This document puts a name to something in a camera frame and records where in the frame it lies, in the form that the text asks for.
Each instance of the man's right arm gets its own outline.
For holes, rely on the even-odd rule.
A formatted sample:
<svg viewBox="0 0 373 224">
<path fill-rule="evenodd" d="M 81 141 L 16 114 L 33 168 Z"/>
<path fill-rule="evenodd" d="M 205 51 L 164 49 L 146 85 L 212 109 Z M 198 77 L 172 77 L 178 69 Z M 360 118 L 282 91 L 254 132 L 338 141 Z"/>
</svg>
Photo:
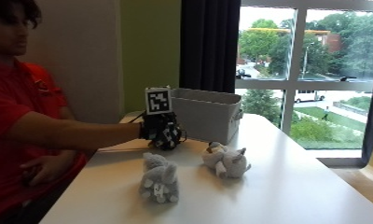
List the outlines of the man's right arm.
<svg viewBox="0 0 373 224">
<path fill-rule="evenodd" d="M 94 149 L 140 138 L 140 124 L 92 124 L 27 112 L 4 138 L 47 148 Z"/>
</svg>

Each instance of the white wall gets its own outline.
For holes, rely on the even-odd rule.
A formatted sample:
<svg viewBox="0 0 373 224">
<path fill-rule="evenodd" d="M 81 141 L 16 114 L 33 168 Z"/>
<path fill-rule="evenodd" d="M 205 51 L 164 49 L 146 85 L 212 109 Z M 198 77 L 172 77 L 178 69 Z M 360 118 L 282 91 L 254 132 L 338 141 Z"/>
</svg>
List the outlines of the white wall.
<svg viewBox="0 0 373 224">
<path fill-rule="evenodd" d="M 36 0 L 43 23 L 29 33 L 28 53 L 63 88 L 76 118 L 117 122 L 124 111 L 120 3 L 116 0 Z"/>
</svg>

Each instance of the plastic bin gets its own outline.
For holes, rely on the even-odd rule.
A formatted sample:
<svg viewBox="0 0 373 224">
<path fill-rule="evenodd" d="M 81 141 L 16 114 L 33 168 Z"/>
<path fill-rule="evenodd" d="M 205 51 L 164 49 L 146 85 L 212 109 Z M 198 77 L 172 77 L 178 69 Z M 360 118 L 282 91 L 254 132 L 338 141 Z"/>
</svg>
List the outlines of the plastic bin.
<svg viewBox="0 0 373 224">
<path fill-rule="evenodd" d="M 177 122 L 188 138 L 227 145 L 242 118 L 237 94 L 173 89 L 172 104 Z"/>
</svg>

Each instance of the plush toy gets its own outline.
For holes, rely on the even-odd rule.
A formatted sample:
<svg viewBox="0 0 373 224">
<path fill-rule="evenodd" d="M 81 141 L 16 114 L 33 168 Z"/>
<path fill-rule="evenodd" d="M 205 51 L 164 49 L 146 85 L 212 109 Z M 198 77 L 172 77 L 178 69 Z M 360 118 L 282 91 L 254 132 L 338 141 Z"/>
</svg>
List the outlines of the plush toy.
<svg viewBox="0 0 373 224">
<path fill-rule="evenodd" d="M 217 142 L 209 143 L 202 151 L 201 159 L 204 164 L 214 169 L 220 178 L 238 178 L 251 168 L 245 157 L 246 149 L 233 150 Z"/>
<path fill-rule="evenodd" d="M 157 203 L 177 202 L 177 166 L 160 155 L 144 153 L 140 196 Z"/>
</svg>

